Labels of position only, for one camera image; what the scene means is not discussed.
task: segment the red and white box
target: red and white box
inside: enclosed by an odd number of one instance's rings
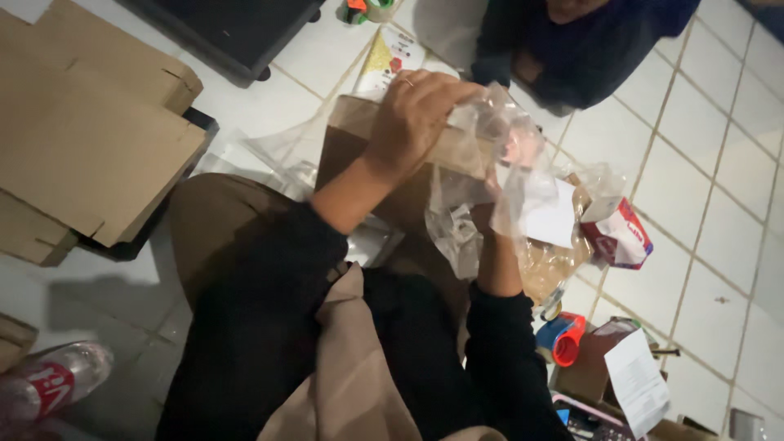
[[[622,196],[593,201],[580,219],[580,226],[611,266],[640,269],[653,252],[645,228]]]

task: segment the red label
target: red label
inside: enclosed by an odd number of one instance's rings
[[[43,362],[33,371],[25,373],[28,383],[35,387],[41,397],[41,408],[37,418],[68,404],[74,390],[74,375],[60,364]]]

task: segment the plastic water bottle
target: plastic water bottle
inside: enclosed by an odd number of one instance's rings
[[[69,344],[0,377],[0,439],[86,397],[114,362],[97,341]]]

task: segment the packing tape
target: packing tape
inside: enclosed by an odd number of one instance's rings
[[[365,16],[373,23],[383,23],[392,20],[394,0],[366,0],[368,10]]]

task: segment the bottle label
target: bottle label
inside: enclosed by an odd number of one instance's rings
[[[26,372],[26,379],[38,391],[41,407],[37,418],[69,403],[74,391],[74,375],[58,363],[42,362],[33,371]]]

